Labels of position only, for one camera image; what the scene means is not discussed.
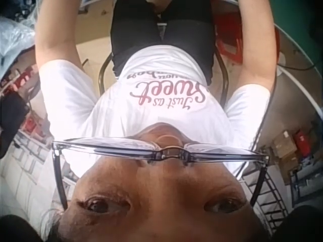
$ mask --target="cardboard box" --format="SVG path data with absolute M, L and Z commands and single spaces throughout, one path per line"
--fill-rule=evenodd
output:
M 283 159 L 280 159 L 278 165 L 285 185 L 289 185 L 290 184 L 289 172 L 291 170 L 296 169 L 299 165 L 299 160 L 297 155 L 294 153 L 284 157 Z
M 274 139 L 272 149 L 279 158 L 284 158 L 297 151 L 295 142 L 287 131 L 284 131 Z

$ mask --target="staircase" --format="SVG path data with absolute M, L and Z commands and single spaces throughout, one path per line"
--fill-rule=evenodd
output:
M 259 176 L 259 167 L 251 164 L 242 174 L 241 183 L 247 194 L 253 194 Z M 273 179 L 267 172 L 264 183 L 260 190 L 254 210 L 260 219 L 266 223 L 270 233 L 273 234 L 283 220 L 287 217 L 288 211 Z

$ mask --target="floor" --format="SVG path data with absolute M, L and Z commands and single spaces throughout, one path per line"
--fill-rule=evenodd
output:
M 158 11 L 165 7 L 161 1 L 157 1 Z M 225 6 L 226 11 L 236 11 L 236 6 Z M 101 0 L 90 6 L 89 12 L 85 15 L 79 15 L 77 21 L 76 40 L 77 49 L 81 61 L 88 59 L 84 66 L 85 72 L 93 79 L 93 85 L 97 94 L 98 91 L 98 74 L 100 68 L 111 52 L 110 28 L 113 13 L 113 0 Z M 304 58 L 302 53 L 287 39 L 281 35 L 280 39 L 281 52 L 286 56 L 286 65 L 295 67 L 310 66 L 310 63 Z M 34 62 L 33 53 L 22 56 L 22 59 L 27 59 Z M 235 85 L 240 73 L 240 66 L 232 63 L 224 57 L 224 62 L 227 66 L 230 78 L 229 97 L 235 90 Z M 109 88 L 116 80 L 112 72 L 113 64 L 111 63 L 104 76 L 105 89 Z M 320 77 L 315 70 L 307 72 L 291 72 L 297 77 L 299 82 L 310 92 L 317 103 L 322 104 L 322 84 Z M 213 69 L 213 82 L 210 87 L 211 93 L 219 99 L 222 89 L 222 73 L 219 65 L 216 64 Z M 33 109 L 41 116 L 45 116 L 45 109 L 42 102 L 42 94 L 40 93 L 32 100 Z M 308 102 L 305 96 L 299 89 L 287 78 L 284 74 L 277 79 L 277 90 L 274 93 L 273 104 L 270 107 L 268 117 L 265 121 L 264 129 L 259 141 L 259 146 L 268 145 L 272 142 L 279 133 L 284 130 L 295 130 L 303 126 L 314 115 L 314 109 Z M 0 162 L 0 174 L 4 178 L 0 178 L 0 215 L 8 213 L 20 213 L 20 216 L 27 218 L 30 223 L 37 229 L 43 230 L 39 218 L 45 218 L 47 211 L 53 207 L 53 202 L 56 200 L 55 181 L 49 179 L 52 177 L 52 163 L 50 156 L 42 163 L 42 169 L 37 175 L 37 180 L 32 180 L 32 177 L 25 174 L 22 170 L 24 165 L 17 158 L 17 152 L 14 147 L 11 148 L 6 162 Z M 280 193 L 289 209 L 291 209 L 290 199 L 288 195 L 288 187 L 286 187 L 280 176 L 277 167 L 271 168 L 271 173 L 276 176 L 277 186 Z M 21 194 L 21 189 L 18 189 L 19 176 L 28 181 L 28 186 L 32 194 L 32 198 L 25 199 L 26 195 Z

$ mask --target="tiled floor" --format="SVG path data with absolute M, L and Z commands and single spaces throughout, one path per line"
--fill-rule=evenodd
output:
M 6 180 L 0 176 L 0 216 L 8 214 L 14 214 L 24 219 L 27 218 L 27 214 L 21 208 Z

